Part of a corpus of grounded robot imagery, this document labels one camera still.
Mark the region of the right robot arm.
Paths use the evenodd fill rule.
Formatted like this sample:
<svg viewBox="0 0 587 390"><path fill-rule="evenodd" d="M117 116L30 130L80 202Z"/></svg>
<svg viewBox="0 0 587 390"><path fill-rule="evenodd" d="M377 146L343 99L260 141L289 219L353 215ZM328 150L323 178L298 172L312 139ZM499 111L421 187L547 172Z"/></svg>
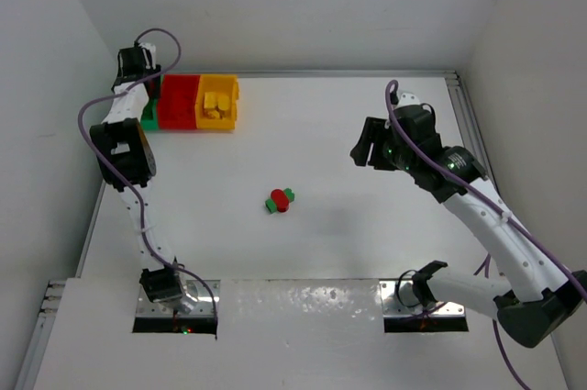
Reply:
<svg viewBox="0 0 587 390"><path fill-rule="evenodd" d="M442 145L432 108L398 106L393 113L394 120L366 118L351 159L409 174L470 230L504 274L483 279L432 261L396 289L399 302L419 310L456 302L498 322L518 344L536 347L581 305L586 272L559 267L519 229L476 158L461 146Z"/></svg>

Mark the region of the yellow plastic bin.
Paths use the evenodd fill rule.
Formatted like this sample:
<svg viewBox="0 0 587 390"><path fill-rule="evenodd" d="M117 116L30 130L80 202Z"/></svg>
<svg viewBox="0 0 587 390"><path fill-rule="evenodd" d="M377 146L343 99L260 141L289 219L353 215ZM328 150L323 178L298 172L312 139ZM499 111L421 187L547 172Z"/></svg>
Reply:
<svg viewBox="0 0 587 390"><path fill-rule="evenodd" d="M201 74L194 105L196 128L232 131L238 119L236 75Z"/></svg>

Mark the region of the metal base plate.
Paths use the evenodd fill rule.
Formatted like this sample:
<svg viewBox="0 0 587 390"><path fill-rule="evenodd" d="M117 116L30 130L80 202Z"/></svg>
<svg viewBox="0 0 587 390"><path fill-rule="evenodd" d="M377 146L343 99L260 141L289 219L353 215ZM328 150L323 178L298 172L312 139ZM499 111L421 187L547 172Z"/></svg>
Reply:
<svg viewBox="0 0 587 390"><path fill-rule="evenodd" d="M421 305L412 292L412 284L410 278L380 281L382 313L385 318L464 318L466 316L465 307L453 302Z"/></svg>
<svg viewBox="0 0 587 390"><path fill-rule="evenodd" d="M209 291L196 280L185 280L183 296L172 302L151 302L142 288L138 292L137 318L212 318L214 305L219 306L219 282L212 281Z"/></svg>

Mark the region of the yellow butterfly round lego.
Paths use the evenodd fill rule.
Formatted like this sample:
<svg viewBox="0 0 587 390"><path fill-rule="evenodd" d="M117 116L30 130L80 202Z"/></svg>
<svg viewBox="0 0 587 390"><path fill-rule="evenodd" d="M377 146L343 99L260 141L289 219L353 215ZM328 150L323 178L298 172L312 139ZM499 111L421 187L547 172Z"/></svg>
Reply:
<svg viewBox="0 0 587 390"><path fill-rule="evenodd" d="M220 94L216 100L217 110L220 112L221 117L228 117L231 108L231 99L226 94Z"/></svg>

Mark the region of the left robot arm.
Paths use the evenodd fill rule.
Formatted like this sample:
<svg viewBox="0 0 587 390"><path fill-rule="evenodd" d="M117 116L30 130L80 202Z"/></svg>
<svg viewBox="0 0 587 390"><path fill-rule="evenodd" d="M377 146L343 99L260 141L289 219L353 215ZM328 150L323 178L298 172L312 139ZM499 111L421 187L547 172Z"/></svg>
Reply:
<svg viewBox="0 0 587 390"><path fill-rule="evenodd" d="M112 87L116 98L89 135L105 156L99 163L105 182L119 193L131 217L141 265L139 283L151 303L172 306L183 297L183 286L173 250L156 233L150 205L156 163L140 124L144 109L160 96L160 72L154 45L135 42L120 50Z"/></svg>

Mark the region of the red round lego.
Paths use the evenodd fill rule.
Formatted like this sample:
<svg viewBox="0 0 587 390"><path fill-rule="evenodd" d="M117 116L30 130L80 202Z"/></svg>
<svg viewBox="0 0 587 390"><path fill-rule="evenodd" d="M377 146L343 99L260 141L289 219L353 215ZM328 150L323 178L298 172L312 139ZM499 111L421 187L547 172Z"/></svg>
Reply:
<svg viewBox="0 0 587 390"><path fill-rule="evenodd" d="M274 189L270 193L265 206L271 214L284 213L289 209L290 199L281 189Z"/></svg>

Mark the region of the green plastic bin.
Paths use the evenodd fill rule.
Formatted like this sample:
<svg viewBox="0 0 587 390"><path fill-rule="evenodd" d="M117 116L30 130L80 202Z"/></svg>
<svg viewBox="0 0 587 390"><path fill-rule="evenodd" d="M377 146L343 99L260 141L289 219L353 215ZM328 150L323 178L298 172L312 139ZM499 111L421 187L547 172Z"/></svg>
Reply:
<svg viewBox="0 0 587 390"><path fill-rule="evenodd" d="M149 100L143 108L140 125L144 131L157 131L160 129L158 120L158 103L157 99Z"/></svg>

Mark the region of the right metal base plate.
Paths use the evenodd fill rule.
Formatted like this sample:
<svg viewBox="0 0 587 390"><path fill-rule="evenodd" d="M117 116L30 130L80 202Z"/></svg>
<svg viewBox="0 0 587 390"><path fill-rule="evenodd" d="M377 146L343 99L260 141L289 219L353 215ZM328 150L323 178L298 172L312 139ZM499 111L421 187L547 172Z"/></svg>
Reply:
<svg viewBox="0 0 587 390"><path fill-rule="evenodd" d="M410 278L380 281L382 313L385 318L464 318L466 316L465 307L453 302L421 305L412 292L412 284Z"/></svg>

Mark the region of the pale yellow curved lego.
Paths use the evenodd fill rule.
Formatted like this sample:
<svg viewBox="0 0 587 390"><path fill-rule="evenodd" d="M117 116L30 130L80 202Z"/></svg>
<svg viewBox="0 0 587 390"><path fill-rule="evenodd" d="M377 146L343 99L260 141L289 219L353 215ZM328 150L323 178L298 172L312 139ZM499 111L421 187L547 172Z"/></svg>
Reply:
<svg viewBox="0 0 587 390"><path fill-rule="evenodd" d="M220 119L220 113L216 107L217 93L205 92L203 99L203 114L209 119Z"/></svg>

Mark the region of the green square lego brick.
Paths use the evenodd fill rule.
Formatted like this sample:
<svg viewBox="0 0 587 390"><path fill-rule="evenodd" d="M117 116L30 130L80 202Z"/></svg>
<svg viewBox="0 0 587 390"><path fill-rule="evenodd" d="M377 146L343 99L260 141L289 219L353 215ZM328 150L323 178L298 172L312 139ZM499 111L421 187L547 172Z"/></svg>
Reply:
<svg viewBox="0 0 587 390"><path fill-rule="evenodd" d="M283 189L283 193L286 196L289 203L292 203L295 199L294 191L291 188Z"/></svg>

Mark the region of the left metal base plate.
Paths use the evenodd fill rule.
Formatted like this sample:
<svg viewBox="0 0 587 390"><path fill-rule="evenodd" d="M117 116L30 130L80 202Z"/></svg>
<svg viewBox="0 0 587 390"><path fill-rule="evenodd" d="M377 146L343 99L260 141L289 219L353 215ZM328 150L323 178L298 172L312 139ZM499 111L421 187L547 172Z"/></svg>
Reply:
<svg viewBox="0 0 587 390"><path fill-rule="evenodd" d="M151 302L142 288L138 292L137 318L212 318L214 305L219 306L219 282L212 281L209 291L196 280L185 280L183 296L172 302Z"/></svg>

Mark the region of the red plastic bin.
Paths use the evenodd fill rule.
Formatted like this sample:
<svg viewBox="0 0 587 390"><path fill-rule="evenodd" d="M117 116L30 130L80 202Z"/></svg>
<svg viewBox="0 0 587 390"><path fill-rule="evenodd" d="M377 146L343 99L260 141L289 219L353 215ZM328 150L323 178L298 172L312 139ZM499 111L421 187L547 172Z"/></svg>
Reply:
<svg viewBox="0 0 587 390"><path fill-rule="evenodd" d="M196 130L195 103L200 83L197 74L166 74L157 104L160 130Z"/></svg>

